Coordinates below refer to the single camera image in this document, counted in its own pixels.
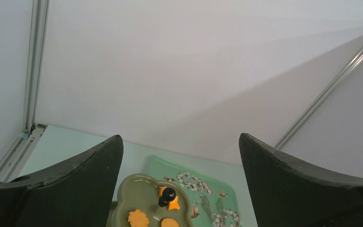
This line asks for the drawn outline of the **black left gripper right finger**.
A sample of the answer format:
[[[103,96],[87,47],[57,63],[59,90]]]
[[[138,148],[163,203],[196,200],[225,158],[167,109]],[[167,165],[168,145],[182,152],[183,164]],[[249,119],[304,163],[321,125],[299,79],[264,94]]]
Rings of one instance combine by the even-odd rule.
[[[242,133],[239,149],[260,227],[363,227],[363,178],[334,172]]]

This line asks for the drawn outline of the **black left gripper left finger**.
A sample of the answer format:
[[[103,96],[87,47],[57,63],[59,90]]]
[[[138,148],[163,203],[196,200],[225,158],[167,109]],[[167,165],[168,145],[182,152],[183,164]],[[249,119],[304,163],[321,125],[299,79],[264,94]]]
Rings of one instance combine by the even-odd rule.
[[[123,157],[115,135],[40,171],[0,182],[0,227],[104,227]]]

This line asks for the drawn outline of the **green three-tier serving stand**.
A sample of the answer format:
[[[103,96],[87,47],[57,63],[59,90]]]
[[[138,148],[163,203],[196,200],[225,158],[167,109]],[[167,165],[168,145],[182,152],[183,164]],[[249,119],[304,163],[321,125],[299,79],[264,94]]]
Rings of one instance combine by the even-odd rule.
[[[179,210],[168,210],[158,205],[159,189],[172,187],[178,195]],[[117,192],[117,201],[110,208],[108,227],[130,227],[128,215],[136,209],[144,212],[149,218],[149,227],[160,227],[164,218],[175,219],[180,227],[193,226],[191,204],[183,189],[169,181],[157,180],[146,174],[133,174],[126,177]]]

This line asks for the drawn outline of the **orange flower toy cookie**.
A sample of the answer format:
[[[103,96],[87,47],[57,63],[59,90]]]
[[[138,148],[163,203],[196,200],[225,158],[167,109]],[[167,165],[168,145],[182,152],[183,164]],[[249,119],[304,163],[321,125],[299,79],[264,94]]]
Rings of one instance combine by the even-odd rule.
[[[130,211],[128,215],[128,223],[130,227],[148,227],[149,218],[139,209]]]

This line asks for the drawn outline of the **metal serving tongs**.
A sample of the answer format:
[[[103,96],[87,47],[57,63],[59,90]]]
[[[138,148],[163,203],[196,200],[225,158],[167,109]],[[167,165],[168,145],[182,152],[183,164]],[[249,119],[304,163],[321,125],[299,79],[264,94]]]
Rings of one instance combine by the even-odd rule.
[[[207,196],[203,196],[200,200],[201,206],[209,218],[213,227],[225,227],[227,213],[224,209],[222,198],[216,200],[214,207],[211,207],[211,203]]]

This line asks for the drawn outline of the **orange toy fish pastry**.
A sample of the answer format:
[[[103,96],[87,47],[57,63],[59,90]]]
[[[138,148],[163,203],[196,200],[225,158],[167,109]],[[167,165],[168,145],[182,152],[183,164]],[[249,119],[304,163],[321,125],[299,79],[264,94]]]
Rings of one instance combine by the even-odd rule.
[[[178,195],[172,187],[161,187],[159,189],[158,205],[161,208],[167,207],[168,210],[179,210]]]

